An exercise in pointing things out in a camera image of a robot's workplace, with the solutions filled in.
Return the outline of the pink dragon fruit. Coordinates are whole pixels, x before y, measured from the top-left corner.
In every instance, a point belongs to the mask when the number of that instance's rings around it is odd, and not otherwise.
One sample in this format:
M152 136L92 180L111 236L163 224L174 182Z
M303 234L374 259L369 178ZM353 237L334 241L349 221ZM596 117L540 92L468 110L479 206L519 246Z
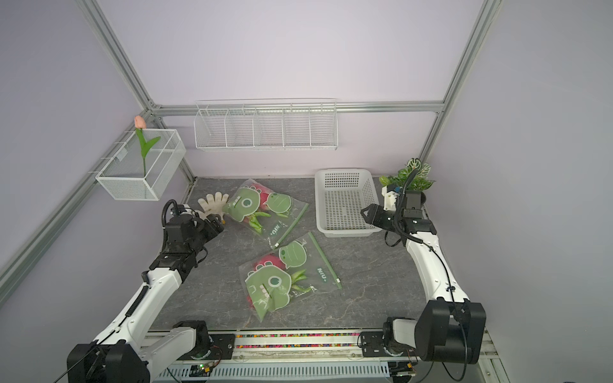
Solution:
M267 303L269 311L275 311L289 302L290 276L284 264L274 255L266 255L255 265L246 280L247 292L252 303Z

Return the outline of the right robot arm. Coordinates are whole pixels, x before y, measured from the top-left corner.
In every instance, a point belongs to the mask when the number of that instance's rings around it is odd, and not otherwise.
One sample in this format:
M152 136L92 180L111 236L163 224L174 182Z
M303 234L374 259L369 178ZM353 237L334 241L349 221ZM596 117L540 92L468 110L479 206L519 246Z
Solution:
M389 317L384 323L386 348L394 353L413 349L426 362L476 364L485 333L485 308L459 287L432 221L387 211L378 204L362 209L361 216L366 223L400 236L426 293L418 319Z

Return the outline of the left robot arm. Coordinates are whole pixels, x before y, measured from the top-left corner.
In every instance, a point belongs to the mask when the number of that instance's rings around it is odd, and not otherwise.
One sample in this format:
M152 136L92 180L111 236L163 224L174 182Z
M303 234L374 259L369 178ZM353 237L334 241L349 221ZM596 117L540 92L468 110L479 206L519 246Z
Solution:
M120 314L93 341L78 344L63 374L70 382L151 382L185 354L205 356L212 341L204 321L184 320L150 346L145 338L161 309L198 266L197 256L223 231L217 214L180 209L163 220L163 247Z

